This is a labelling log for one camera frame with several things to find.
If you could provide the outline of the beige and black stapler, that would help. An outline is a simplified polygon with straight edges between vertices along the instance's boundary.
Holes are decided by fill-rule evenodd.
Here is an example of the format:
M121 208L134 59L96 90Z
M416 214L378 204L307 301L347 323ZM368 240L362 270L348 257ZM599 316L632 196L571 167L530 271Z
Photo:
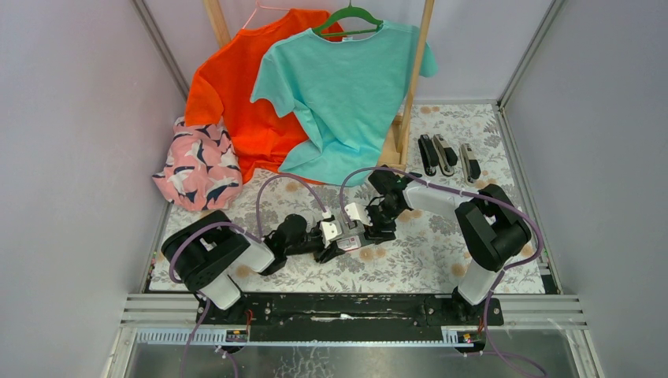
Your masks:
M453 176L458 163L455 150L441 134L435 134L432 143L437 153L440 171L444 176Z

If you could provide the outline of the red staple box sleeve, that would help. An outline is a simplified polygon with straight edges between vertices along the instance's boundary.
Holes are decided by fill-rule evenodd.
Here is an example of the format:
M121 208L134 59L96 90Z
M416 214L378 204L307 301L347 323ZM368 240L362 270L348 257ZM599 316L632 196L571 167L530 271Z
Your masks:
M364 247L365 244L366 239L364 238L364 235L352 235L337 241L337 246L344 252L360 249Z

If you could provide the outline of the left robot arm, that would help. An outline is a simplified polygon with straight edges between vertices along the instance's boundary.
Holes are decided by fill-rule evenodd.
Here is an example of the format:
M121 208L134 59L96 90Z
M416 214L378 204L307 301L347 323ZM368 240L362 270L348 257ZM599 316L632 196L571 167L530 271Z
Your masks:
M233 224L220 210L172 234L161 252L169 261L169 274L175 282L214 306L214 313L227 324L239 321L244 313L242 291L228 269L245 265L251 271L269 276L282 269L293 255L312 254L324 264L346 251L328 235L337 233L331 217L311 229L297 214L284 218L279 226L258 239Z

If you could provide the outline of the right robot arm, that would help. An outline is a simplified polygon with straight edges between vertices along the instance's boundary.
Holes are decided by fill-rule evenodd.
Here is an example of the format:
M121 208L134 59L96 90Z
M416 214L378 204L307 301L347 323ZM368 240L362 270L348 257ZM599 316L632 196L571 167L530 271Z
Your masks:
M468 197L388 170L371 173L369 183L380 195L377 204L366 206L365 237L375 243L395 238L395 221L407 210L424 210L457 222L472 262L454 289L451 312L459 323L472 324L482 315L482 302L502 267L532 239L525 218L495 184Z

